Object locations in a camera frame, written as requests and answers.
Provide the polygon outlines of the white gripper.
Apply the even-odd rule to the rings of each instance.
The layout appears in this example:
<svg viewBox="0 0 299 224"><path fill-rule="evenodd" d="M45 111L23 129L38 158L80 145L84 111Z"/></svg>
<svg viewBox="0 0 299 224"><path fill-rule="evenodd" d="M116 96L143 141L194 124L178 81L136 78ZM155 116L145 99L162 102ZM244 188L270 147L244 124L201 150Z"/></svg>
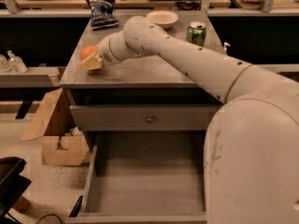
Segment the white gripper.
<svg viewBox="0 0 299 224"><path fill-rule="evenodd" d="M123 32L117 32L106 36L98 43L97 54L84 59L80 63L81 68L85 71L92 71L102 68L103 63L104 65L117 64L133 58L136 51L126 44Z"/></svg>

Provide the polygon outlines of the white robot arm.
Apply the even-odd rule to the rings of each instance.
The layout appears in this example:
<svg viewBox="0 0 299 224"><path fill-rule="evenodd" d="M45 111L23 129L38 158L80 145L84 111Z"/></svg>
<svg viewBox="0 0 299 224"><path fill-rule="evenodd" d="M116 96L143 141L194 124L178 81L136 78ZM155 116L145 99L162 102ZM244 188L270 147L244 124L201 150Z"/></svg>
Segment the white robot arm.
<svg viewBox="0 0 299 224"><path fill-rule="evenodd" d="M157 55L221 102L206 131L208 224L299 224L299 83L170 36L142 16L80 53L93 70Z"/></svg>

